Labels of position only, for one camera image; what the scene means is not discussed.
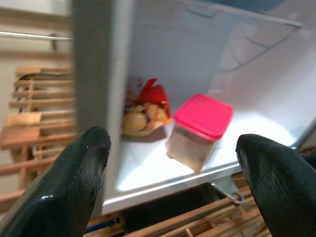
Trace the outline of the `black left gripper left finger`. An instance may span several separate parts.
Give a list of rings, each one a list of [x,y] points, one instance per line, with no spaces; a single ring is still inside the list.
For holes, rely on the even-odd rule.
[[[0,222],[2,237],[81,237],[111,152],[106,129],[89,128],[36,178]]]

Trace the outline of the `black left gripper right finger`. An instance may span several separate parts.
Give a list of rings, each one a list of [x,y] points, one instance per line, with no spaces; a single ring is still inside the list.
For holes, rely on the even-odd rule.
[[[257,134],[239,136],[237,159],[274,237],[316,235],[316,170],[294,149]]]

